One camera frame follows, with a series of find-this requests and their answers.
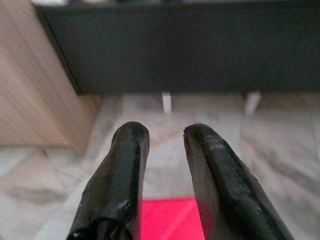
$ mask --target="cabinet leg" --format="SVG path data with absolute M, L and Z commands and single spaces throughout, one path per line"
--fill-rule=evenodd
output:
M 171 95 L 170 92 L 162 92 L 162 104 L 163 104 L 163 111 L 165 114 L 171 114 Z
M 243 107 L 244 115 L 252 116 L 253 114 L 255 114 L 260 99 L 261 94 L 259 91 L 248 92 L 245 97 L 245 103 Z

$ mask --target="light wood surface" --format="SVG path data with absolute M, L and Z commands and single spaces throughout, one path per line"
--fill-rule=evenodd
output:
M 30 0 L 3 0 L 0 12 L 0 145 L 84 153 L 101 98 L 77 96 Z

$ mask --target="cabinet door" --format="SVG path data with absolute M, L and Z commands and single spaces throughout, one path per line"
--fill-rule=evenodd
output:
M 310 11 L 308 5 L 260 2 L 44 14 L 80 91 L 106 94 L 283 90 Z
M 320 8 L 293 49 L 283 87 L 292 91 L 320 91 Z

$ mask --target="white marble tile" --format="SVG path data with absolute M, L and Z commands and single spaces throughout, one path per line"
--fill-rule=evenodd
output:
M 112 136 L 116 121 L 123 112 L 121 96 L 106 96 L 96 118 L 85 157 L 95 159 L 108 136 Z
M 246 117 L 242 126 L 242 138 L 274 164 L 318 180 L 314 134 L 312 114 L 299 94 L 263 96 L 255 115 Z
M 0 232 L 6 240 L 31 239 L 67 199 L 43 150 L 29 154 L 0 180 Z
M 317 146 L 318 160 L 320 162 L 320 93 L 303 93 L 302 98 L 311 111 L 314 138 Z
M 34 236 L 33 240 L 64 240 L 66 239 L 75 218 L 82 192 L 90 176 L 82 179 L 81 183 L 69 195 L 62 207 L 46 221 Z
M 290 166 L 272 164 L 264 150 L 251 141 L 241 141 L 243 162 L 258 179 L 295 240 L 319 240 L 319 182 Z
M 237 94 L 173 95 L 171 114 L 163 113 L 161 103 L 160 94 L 124 96 L 123 111 L 115 129 L 128 121 L 137 121 L 149 130 L 145 198 L 193 196 L 184 148 L 185 127 L 194 123 L 207 124 L 240 154 L 243 100 Z
M 320 165 L 313 114 L 300 94 L 264 95 L 243 121 L 243 162 L 296 240 L 320 236 Z
M 45 149 L 50 163 L 55 167 L 61 176 L 69 176 L 75 181 L 80 182 L 81 178 L 88 174 L 88 169 L 84 167 L 84 161 L 91 161 L 94 159 L 84 159 L 78 155 L 73 149 L 66 147 L 47 147 Z
M 35 147 L 0 147 L 0 178 L 27 157 Z

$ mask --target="wooden panel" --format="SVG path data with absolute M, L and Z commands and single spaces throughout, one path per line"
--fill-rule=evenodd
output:
M 45 138 L 34 137 L 33 141 L 24 141 L 20 136 L 25 135 L 23 121 L 16 121 L 17 131 L 7 130 L 11 136 L 10 144 L 41 144 L 70 145 L 79 153 L 86 149 L 91 130 L 99 110 L 101 99 L 98 97 L 79 97 L 72 88 L 60 61 L 58 60 L 49 40 L 47 39 L 38 19 L 35 16 L 30 0 L 4 0 L 1 3 L 2 17 L 5 16 L 4 46 L 6 64 L 10 67 L 5 81 L 1 81 L 8 88 L 8 93 L 2 101 L 6 112 L 0 121 L 8 122 L 13 113 L 22 118 L 24 111 L 18 106 L 29 105 L 37 112 L 33 117 L 25 119 L 29 125 L 38 124 L 32 130 L 35 134 L 45 133 Z M 24 92 L 24 97 L 17 97 Z M 0 136 L 0 144 L 8 142 L 8 138 Z

